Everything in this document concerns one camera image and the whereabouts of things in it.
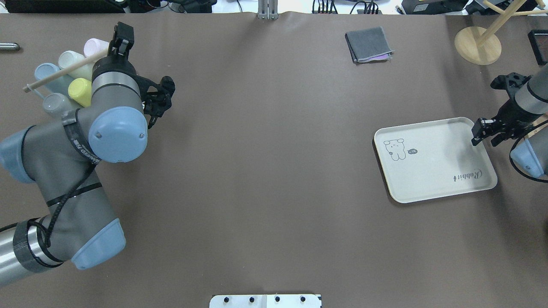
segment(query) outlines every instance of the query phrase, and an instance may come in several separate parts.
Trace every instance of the robotic arm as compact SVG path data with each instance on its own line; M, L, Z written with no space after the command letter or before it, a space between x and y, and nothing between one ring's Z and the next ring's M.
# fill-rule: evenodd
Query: robotic arm
M535 179L548 174L547 129L517 146L519 140L539 127L533 126L533 121L548 112L548 66L543 67L534 77L516 73L498 76L491 87L505 89L510 98L495 117L479 118L476 121L472 128L472 144L478 145L493 135L496 135L491 140L493 146L507 139L517 139L510 157Z
M175 92L169 76L155 84L136 75L128 61L133 42L133 28L119 22L108 55L93 68L90 107L0 143L2 166L16 180L35 182L50 211L0 229L0 287L66 260L88 269L124 248L119 219L94 169L101 160L139 157L147 129L171 107ZM148 124L144 114L151 116Z

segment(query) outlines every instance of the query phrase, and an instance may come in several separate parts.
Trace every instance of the round wooden base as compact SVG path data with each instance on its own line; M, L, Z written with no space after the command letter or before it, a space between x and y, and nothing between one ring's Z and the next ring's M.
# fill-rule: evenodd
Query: round wooden base
M482 27L468 27L456 34L455 47L464 59L478 65L488 65L498 60L502 46L495 35L491 35L483 46L477 45L478 39L485 31Z

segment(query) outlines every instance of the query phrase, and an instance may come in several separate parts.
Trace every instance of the brown table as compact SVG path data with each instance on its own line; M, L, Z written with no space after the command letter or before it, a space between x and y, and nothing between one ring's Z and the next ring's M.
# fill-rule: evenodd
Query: brown table
M372 143L380 128L492 117L497 75L539 69L512 18L501 58L462 59L453 38L494 18L255 14L3 15L0 138L48 120L21 88L42 62L135 28L139 73L178 87L136 161L99 176L127 238L89 270L70 262L0 289L1 307L208 307L213 294L322 294L324 307L546 307L546 185L511 142L487 151L489 191L396 203ZM383 26L393 59L355 65L344 34ZM0 225L44 216L35 185L0 171Z

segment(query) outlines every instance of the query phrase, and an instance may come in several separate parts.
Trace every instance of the rectangular tray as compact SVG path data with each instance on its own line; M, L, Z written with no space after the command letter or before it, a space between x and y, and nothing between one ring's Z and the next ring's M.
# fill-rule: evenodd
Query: rectangular tray
M390 195L416 202L492 189L498 178L464 117L379 129L374 141Z

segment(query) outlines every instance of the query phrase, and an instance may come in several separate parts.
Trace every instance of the cartoon bear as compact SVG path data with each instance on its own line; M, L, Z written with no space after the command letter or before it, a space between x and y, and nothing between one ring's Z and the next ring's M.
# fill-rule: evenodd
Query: cartoon bear
M384 141L384 144L393 161L406 158L406 152L404 151L406 147L403 145L403 139Z

